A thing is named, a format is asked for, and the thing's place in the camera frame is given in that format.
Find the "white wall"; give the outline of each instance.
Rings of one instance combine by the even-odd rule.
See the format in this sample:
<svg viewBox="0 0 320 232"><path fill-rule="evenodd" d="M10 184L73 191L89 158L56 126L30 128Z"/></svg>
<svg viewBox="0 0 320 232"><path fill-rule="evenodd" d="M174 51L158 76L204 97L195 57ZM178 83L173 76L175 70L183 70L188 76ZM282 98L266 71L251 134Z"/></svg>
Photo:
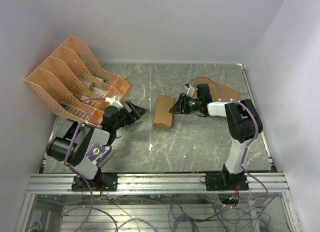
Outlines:
<svg viewBox="0 0 320 232"><path fill-rule="evenodd" d="M30 174L39 169L53 114L24 82L58 47L37 0L0 0L0 225L11 232Z"/></svg>
<svg viewBox="0 0 320 232"><path fill-rule="evenodd" d="M284 0L38 0L99 61L247 63Z"/></svg>
<svg viewBox="0 0 320 232"><path fill-rule="evenodd" d="M278 170L306 232L319 231L320 0L285 0L247 64Z"/></svg>

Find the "floor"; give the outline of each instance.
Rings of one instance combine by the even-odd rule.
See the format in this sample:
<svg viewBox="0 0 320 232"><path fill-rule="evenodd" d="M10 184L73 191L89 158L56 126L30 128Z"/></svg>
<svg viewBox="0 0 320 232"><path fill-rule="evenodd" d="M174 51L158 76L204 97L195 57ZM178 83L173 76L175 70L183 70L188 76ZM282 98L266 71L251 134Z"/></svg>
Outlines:
<svg viewBox="0 0 320 232"><path fill-rule="evenodd" d="M103 64L103 68L123 76L131 85L129 100L149 110L129 126L113 143L116 153L103 172L186 172L221 170L231 147L225 119L175 114L173 127L152 127L157 95L178 99L184 84L196 76L208 76L249 98L248 88L238 65L221 64ZM262 136L251 145L245 166L248 170L269 170ZM48 158L44 173L69 173L61 163Z"/></svg>

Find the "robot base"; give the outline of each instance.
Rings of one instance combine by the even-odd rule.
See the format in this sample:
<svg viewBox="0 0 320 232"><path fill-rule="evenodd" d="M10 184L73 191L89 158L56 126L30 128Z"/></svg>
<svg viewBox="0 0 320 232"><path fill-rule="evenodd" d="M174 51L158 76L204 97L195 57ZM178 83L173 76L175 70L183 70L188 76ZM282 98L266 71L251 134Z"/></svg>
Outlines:
<svg viewBox="0 0 320 232"><path fill-rule="evenodd" d="M249 190L245 173L230 174L225 165L223 165L222 171L209 172L205 175L207 191L233 191L237 185L240 191Z"/></svg>
<svg viewBox="0 0 320 232"><path fill-rule="evenodd" d="M118 176L116 173L102 173L99 168L96 176L88 182L93 191L101 191L102 185L104 185L103 191L114 192L117 191ZM81 177L75 176L73 178L71 190L73 192L85 192L89 191L87 184Z"/></svg>

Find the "brown box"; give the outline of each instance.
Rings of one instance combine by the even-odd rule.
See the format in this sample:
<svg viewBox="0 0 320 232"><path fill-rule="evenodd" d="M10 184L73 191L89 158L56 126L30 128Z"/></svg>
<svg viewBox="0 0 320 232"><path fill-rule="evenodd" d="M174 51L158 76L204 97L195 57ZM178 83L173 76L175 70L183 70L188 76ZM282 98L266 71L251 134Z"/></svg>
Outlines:
<svg viewBox="0 0 320 232"><path fill-rule="evenodd" d="M208 84L209 88L210 88L210 93L212 96L212 101L217 101L220 97L220 91L218 89L218 87L211 82L209 79L207 78L198 78L195 81L194 84L194 88L196 88L196 85L198 84ZM223 84L218 83L218 85L220 86L221 90L222 90L222 100L229 100L229 99L233 99L233 100L238 100L240 97L240 91L235 90L233 88L230 88L228 86L225 86ZM194 92L192 98L196 99L197 98L197 91Z"/></svg>
<svg viewBox="0 0 320 232"><path fill-rule="evenodd" d="M169 110L174 106L175 98L159 94L156 98L155 114L152 126L162 130L169 130L173 124L174 115Z"/></svg>

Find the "gray tabletop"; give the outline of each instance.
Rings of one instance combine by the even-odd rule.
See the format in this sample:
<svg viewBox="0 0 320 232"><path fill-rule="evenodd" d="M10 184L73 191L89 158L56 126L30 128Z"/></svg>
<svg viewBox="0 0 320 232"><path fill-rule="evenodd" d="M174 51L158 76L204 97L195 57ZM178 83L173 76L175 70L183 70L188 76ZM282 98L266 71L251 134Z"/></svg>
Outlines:
<svg viewBox="0 0 320 232"><path fill-rule="evenodd" d="M221 170L227 161L232 138L227 121L220 117L175 114L173 127L152 127L157 95L178 99L184 84L207 76L218 83L241 91L240 99L249 98L240 67L221 64L104 64L103 68L123 76L131 85L129 99L149 110L128 126L126 133L113 143L116 153L102 166L103 172L196 172ZM64 119L59 118L56 129ZM251 145L245 166L248 170L269 170L262 136ZM44 173L69 173L61 163L48 158Z"/></svg>

